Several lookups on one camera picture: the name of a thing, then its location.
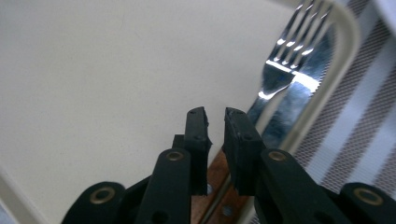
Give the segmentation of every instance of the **metal screw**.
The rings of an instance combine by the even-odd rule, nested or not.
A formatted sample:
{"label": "metal screw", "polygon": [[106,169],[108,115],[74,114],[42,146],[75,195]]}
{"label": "metal screw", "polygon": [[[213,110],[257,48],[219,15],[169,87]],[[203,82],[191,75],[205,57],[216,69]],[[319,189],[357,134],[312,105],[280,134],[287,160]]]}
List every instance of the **metal screw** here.
{"label": "metal screw", "polygon": [[278,151],[272,151],[268,154],[268,156],[273,159],[274,161],[285,161],[286,160],[286,156]]}
{"label": "metal screw", "polygon": [[353,193],[362,202],[368,203],[370,205],[379,206],[384,202],[381,196],[369,189],[357,188],[353,190]]}
{"label": "metal screw", "polygon": [[113,188],[102,187],[91,194],[90,201],[94,204],[107,203],[114,195],[116,195],[116,191]]}

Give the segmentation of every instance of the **fork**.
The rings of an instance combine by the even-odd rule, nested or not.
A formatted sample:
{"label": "fork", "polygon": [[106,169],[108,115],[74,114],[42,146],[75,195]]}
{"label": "fork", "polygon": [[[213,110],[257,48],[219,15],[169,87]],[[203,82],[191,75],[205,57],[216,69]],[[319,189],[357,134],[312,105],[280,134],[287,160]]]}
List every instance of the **fork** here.
{"label": "fork", "polygon": [[308,55],[314,50],[320,31],[332,10],[331,4],[325,7],[323,2],[323,0],[319,3],[318,0],[302,0],[276,41],[262,71],[262,87],[247,112],[253,124],[257,124],[270,100],[289,86],[294,78],[293,72],[299,71]]}

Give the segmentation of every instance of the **striped cloth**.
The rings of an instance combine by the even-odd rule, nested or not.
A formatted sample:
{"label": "striped cloth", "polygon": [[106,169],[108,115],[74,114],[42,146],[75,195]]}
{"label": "striped cloth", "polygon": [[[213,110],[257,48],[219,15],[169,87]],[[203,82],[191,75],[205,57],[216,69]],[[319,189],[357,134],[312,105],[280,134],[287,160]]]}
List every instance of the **striped cloth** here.
{"label": "striped cloth", "polygon": [[360,51],[294,157],[332,191],[361,182],[396,199],[396,38],[372,0],[337,1],[356,16]]}

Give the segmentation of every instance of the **black plastic part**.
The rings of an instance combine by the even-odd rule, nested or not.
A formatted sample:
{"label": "black plastic part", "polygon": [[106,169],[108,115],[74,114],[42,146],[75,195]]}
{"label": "black plastic part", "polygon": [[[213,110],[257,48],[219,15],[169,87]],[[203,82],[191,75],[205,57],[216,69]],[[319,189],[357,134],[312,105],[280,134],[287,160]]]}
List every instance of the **black plastic part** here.
{"label": "black plastic part", "polygon": [[120,202],[119,217],[116,223],[134,223],[150,178],[151,176],[146,177],[125,190],[124,196]]}
{"label": "black plastic part", "polygon": [[102,182],[89,187],[78,197],[62,223],[115,223],[124,191],[121,184],[113,182]]}
{"label": "black plastic part", "polygon": [[260,154],[265,145],[245,112],[227,107],[224,120],[223,150],[233,185],[240,195],[255,195]]}
{"label": "black plastic part", "polygon": [[354,223],[396,223],[396,202],[384,191],[362,183],[343,186],[339,205]]}
{"label": "black plastic part", "polygon": [[283,223],[350,223],[289,153],[265,150],[260,172]]}
{"label": "black plastic part", "polygon": [[182,148],[160,154],[135,223],[190,223],[191,155]]}
{"label": "black plastic part", "polygon": [[[191,161],[191,194],[207,194],[207,156],[212,146],[207,134],[207,116],[204,108],[197,107],[187,113],[186,129],[184,132],[184,149],[190,152]],[[178,135],[174,144],[179,145]]]}

